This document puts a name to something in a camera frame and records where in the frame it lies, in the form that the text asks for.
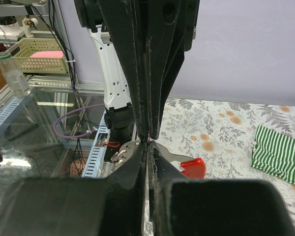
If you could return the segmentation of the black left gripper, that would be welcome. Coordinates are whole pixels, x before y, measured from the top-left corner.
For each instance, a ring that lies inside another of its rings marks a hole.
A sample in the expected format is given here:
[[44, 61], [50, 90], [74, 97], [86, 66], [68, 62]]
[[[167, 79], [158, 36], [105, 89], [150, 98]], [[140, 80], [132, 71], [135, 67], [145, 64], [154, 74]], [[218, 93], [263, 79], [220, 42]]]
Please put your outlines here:
[[110, 34], [122, 66], [138, 137], [158, 139], [166, 100], [192, 48], [198, 0], [76, 0], [82, 27]]

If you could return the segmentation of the red handled carabiner keyring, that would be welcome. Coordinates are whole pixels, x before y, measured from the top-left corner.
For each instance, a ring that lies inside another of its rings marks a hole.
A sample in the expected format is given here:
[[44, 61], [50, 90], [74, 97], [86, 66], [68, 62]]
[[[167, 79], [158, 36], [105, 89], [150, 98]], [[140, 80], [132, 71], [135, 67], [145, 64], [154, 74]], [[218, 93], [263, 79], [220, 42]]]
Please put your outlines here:
[[[123, 144], [119, 151], [114, 153], [110, 161], [114, 164], [112, 172], [125, 163], [137, 149], [139, 141], [130, 141]], [[191, 158], [185, 155], [170, 153], [163, 145], [157, 143], [161, 155], [175, 166], [180, 172], [191, 179], [203, 179], [206, 175], [206, 165], [201, 158]]]

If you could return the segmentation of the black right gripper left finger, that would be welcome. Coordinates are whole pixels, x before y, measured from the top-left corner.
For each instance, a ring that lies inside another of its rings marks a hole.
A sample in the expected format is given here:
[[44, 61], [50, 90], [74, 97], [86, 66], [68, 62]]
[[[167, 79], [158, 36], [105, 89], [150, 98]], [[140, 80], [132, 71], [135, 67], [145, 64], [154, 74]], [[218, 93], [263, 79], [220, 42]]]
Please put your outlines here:
[[0, 236], [140, 236], [147, 145], [106, 178], [29, 177], [0, 205]]

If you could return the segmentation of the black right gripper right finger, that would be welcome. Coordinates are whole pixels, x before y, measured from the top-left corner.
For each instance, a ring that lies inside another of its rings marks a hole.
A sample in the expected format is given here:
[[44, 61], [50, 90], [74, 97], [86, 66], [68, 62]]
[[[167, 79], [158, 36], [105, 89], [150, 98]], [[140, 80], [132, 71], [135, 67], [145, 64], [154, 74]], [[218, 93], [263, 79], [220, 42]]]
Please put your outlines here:
[[277, 189], [261, 179], [190, 179], [148, 147], [157, 236], [293, 236]]

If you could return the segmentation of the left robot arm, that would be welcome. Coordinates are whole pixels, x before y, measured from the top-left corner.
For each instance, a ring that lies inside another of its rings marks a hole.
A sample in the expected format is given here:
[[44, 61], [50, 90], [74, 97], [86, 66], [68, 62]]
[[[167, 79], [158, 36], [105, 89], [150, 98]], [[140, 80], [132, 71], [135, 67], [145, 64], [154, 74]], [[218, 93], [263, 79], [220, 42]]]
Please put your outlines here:
[[197, 0], [77, 0], [104, 76], [105, 122], [117, 141], [135, 125], [159, 137], [163, 110], [195, 39]]

